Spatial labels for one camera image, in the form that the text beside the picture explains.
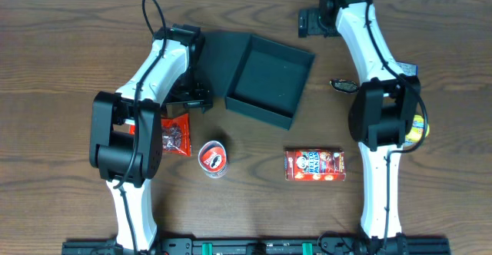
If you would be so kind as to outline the yellow Mentos bottle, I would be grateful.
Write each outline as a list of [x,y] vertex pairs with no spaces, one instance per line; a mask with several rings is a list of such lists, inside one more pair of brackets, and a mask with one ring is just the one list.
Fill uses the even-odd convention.
[[408,134],[405,136],[404,147],[414,146],[421,138],[424,133],[424,118],[416,114],[412,122],[412,128]]

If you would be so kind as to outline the black gift box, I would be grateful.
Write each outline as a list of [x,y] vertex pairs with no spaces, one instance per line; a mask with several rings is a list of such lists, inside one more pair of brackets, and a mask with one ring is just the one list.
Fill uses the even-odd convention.
[[315,54],[245,32],[209,31],[199,74],[228,110],[290,129]]

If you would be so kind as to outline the orange Hacks candy bag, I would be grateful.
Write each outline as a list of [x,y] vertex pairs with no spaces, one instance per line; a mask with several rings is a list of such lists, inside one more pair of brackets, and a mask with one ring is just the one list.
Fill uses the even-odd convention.
[[166,119],[141,108],[138,115],[138,122],[130,125],[128,146],[136,163],[159,164],[163,152],[191,156],[188,113]]

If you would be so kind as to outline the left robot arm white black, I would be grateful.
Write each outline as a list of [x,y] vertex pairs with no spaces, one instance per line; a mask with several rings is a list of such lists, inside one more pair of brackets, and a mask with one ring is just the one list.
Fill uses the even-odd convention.
[[151,180],[163,153],[162,111],[167,104],[211,108],[211,94],[195,75],[205,37],[190,25],[161,27],[134,76],[92,103],[89,161],[105,180],[115,203],[118,233],[93,254],[152,254],[158,227]]

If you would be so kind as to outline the red Pringles can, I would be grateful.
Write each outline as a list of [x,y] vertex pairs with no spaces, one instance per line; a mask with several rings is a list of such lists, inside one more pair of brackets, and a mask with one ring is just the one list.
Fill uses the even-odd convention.
[[228,171],[227,152],[219,141],[207,142],[198,153],[198,162],[204,173],[211,178],[223,177]]

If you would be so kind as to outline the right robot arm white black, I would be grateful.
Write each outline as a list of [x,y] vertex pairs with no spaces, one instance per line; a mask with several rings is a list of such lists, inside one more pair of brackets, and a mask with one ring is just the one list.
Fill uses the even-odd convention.
[[391,54],[377,23],[374,0],[319,0],[299,14],[298,34],[340,36],[357,71],[359,86],[348,115],[364,168],[361,230],[385,248],[401,235],[397,209],[399,161],[417,108],[421,84]]

